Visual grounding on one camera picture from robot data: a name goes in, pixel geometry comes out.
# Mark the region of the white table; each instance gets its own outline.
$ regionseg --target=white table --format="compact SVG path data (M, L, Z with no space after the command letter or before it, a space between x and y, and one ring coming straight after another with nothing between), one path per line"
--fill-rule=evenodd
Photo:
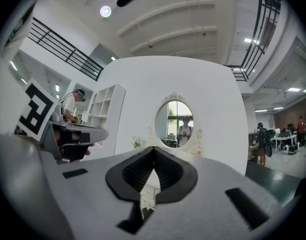
M290 137L284 137L284 138L272 138L271 141L276 141L276 149L275 152L277 152L277 142L280 141L281 142L281 147L282 147L282 141L286 141L286 140L292 140L292 144L294 143L294 139L295 139L295 143L297 143L297 135L292 135Z

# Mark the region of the floor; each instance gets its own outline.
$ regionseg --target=floor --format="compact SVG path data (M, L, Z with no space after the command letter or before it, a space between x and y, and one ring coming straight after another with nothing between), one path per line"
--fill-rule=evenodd
M273 150L272 157L266 157L266 167L259 161L248 161L246 176L261 185L281 203L287 204L294 198L301 179L306 178L306 148L297 154L288 155Z

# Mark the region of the gray plastic surface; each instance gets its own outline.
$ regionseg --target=gray plastic surface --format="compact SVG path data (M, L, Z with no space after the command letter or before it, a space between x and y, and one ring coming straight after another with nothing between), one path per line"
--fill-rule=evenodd
M18 190L16 184L9 184L9 188L3 189L6 196L17 204L19 214L28 221L35 221L31 224L33 227L51 229L51 224L47 222L54 221L57 230L71 230L75 239L249 239L252 231L225 194L232 188L240 188L269 216L280 209L277 201L263 188L227 165L207 158L196 158L190 162L198 172L198 182L191 193L179 202L158 204L147 223L137 234L131 235L116 225L129 217L132 203L115 197L106 184L105 175L112 166L140 150L97 160L56 164L53 156L47 152L34 151L34 155L25 156L24 153L33 148L18 142L10 145L13 140L11 137L0 137L0 143L9 143L6 151L11 154L7 156L9 159L0 159L0 167L4 164L5 168L0 170L0 180L5 182L3 178L6 177L8 182L20 184L21 179L27 179L21 178L21 175L26 175L26 170L34 169L33 174L43 180L27 181L26 187L45 193L45 197L39 197L38 204L40 207L57 205L53 209L58 215L55 216L54 210L40 211L38 214L27 212L18 200L29 204L31 196L24 195L25 188ZM9 165L13 163L12 156L17 157L14 160L16 163L26 158L20 162L23 170L7 169L9 166L13 168ZM88 173L67 179L63 177L63 172L76 169L86 169ZM67 222L59 220L63 216Z

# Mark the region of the wall shelf unit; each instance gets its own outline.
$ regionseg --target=wall shelf unit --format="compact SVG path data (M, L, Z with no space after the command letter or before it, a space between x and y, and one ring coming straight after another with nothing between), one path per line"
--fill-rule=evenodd
M126 90L116 84L100 90L91 104L87 126L108 130L108 138L101 144L90 147L92 155L86 155L82 161L98 159L115 154L115 144L119 118L122 111Z

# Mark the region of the brick wall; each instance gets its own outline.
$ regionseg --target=brick wall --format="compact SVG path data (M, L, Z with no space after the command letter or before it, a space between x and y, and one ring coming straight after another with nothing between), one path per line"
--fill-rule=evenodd
M274 114L275 127L283 130L283 128L287 128L288 124L293 124L296 128L299 116L303 116L304 123L306 123L306 99L286 110Z

